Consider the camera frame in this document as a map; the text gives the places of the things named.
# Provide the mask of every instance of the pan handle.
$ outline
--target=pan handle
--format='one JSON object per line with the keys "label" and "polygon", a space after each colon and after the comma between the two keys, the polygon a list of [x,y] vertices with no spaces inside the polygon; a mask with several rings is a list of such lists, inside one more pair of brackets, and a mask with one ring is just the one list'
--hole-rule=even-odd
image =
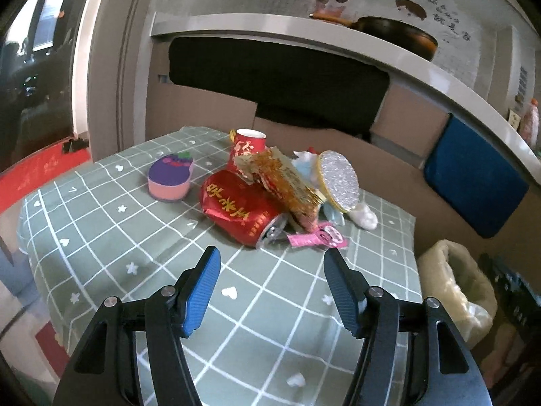
{"label": "pan handle", "polygon": [[327,15],[325,13],[310,13],[309,16],[310,18],[315,20],[331,21],[332,23],[342,24],[342,26],[346,26],[349,28],[353,28],[353,25],[355,24],[355,21],[349,21],[345,18],[333,17],[332,15]]}

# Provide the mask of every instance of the table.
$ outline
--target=table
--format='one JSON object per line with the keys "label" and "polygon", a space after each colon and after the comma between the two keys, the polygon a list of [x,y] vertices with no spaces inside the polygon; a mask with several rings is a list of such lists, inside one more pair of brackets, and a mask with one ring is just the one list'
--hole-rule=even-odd
{"label": "table", "polygon": [[[69,354],[101,302],[146,298],[193,267],[208,245],[222,271],[201,327],[183,341],[202,402],[209,406],[339,406],[362,341],[344,329],[323,273],[324,250],[285,241],[262,250],[239,245],[198,203],[204,179],[228,158],[227,134],[184,127],[76,169],[28,195],[18,235],[37,288]],[[149,196],[146,174],[163,154],[190,151],[195,166],[182,202]],[[340,227],[349,266],[400,299],[420,302],[413,256],[415,218],[361,191],[377,213],[374,231]],[[155,404],[144,333],[137,360],[146,404]],[[389,404],[404,380],[406,333],[399,335]]]}

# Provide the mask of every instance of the blue cloth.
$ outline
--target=blue cloth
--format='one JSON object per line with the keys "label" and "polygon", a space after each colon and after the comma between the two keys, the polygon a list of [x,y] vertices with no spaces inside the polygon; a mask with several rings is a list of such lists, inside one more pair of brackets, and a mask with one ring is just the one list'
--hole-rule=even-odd
{"label": "blue cloth", "polygon": [[489,142],[455,117],[425,165],[425,180],[483,238],[498,233],[528,190]]}

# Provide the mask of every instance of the round glitter disc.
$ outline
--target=round glitter disc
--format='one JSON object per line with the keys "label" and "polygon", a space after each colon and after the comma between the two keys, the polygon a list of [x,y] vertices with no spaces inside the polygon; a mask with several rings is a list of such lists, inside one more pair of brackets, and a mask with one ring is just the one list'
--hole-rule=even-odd
{"label": "round glitter disc", "polygon": [[359,202],[357,174],[340,153],[325,151],[317,158],[317,173],[322,192],[342,212],[353,210]]}

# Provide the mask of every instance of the trash bag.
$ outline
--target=trash bag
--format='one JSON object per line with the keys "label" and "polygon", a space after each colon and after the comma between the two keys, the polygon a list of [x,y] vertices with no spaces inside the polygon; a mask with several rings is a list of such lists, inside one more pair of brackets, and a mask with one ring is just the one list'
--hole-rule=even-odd
{"label": "trash bag", "polygon": [[417,269],[423,297],[440,300],[472,349],[487,335],[496,315],[489,279],[464,246],[447,240],[427,250],[417,260]]}

